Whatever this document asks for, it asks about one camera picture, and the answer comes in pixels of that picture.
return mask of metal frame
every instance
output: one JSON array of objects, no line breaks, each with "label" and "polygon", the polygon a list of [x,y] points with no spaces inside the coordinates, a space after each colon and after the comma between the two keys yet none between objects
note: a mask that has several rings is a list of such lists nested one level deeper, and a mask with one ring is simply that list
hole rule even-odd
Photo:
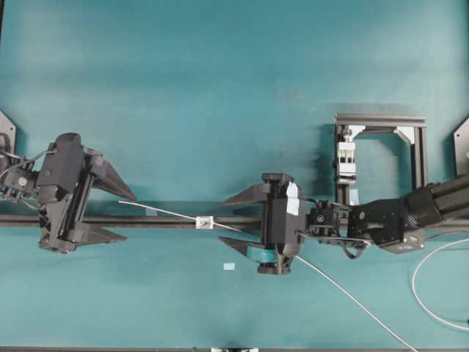
[{"label": "metal frame", "polygon": [[[336,152],[336,201],[350,205],[349,185],[355,182],[355,143],[359,134],[396,133],[410,146],[412,186],[414,189],[427,183],[426,167],[426,117],[389,114],[336,114],[334,131]],[[341,162],[339,149],[348,148],[347,160]],[[348,166],[348,179],[343,177],[341,166]]]},{"label": "metal frame", "polygon": [[[220,348],[228,352],[244,351],[245,348]],[[467,348],[424,348],[420,352],[467,352]],[[211,348],[41,348],[0,347],[0,352],[212,352]],[[259,352],[407,352],[398,348],[259,348]]]},{"label": "metal frame", "polygon": [[5,8],[5,0],[0,0],[0,42],[1,42],[1,25],[3,23],[3,10]]}]

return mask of teal strap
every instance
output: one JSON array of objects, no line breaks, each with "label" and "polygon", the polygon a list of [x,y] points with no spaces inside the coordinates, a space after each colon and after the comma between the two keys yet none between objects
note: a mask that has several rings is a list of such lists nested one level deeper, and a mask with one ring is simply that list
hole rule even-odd
[{"label": "teal strap", "polygon": [[273,249],[263,249],[253,246],[248,246],[246,257],[258,263],[274,263],[277,261],[277,254]]}]

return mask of small white block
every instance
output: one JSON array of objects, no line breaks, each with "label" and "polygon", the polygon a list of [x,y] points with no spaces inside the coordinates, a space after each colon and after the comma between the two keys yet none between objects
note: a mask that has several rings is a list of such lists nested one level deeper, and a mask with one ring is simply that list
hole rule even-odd
[{"label": "small white block", "polygon": [[145,208],[145,215],[146,216],[158,216],[158,212],[153,209]]},{"label": "small white block", "polygon": [[197,216],[196,229],[211,230],[213,228],[213,216]]},{"label": "small white block", "polygon": [[234,263],[224,263],[223,270],[234,270],[235,264]]}]

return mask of white label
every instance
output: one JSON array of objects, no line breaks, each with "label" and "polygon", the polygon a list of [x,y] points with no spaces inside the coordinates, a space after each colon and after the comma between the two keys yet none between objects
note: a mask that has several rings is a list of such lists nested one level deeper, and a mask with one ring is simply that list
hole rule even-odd
[{"label": "white label", "polygon": [[287,198],[287,213],[298,216],[300,200],[298,199],[298,186],[296,186],[296,183],[288,182]]},{"label": "white label", "polygon": [[197,216],[196,229],[213,229],[213,216]]},{"label": "white label", "polygon": [[234,270],[235,264],[234,263],[224,263],[223,270]]},{"label": "white label", "polygon": [[145,208],[145,215],[146,216],[158,216],[158,212],[153,209]]}]

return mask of black bracket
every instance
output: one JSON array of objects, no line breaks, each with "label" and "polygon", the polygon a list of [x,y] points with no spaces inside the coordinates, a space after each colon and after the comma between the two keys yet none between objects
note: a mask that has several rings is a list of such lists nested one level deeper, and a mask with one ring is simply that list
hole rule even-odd
[{"label": "black bracket", "polygon": [[426,118],[411,115],[336,114],[336,201],[352,205],[349,186],[356,181],[355,142],[359,134],[396,133],[410,146],[413,189],[426,185]]}]

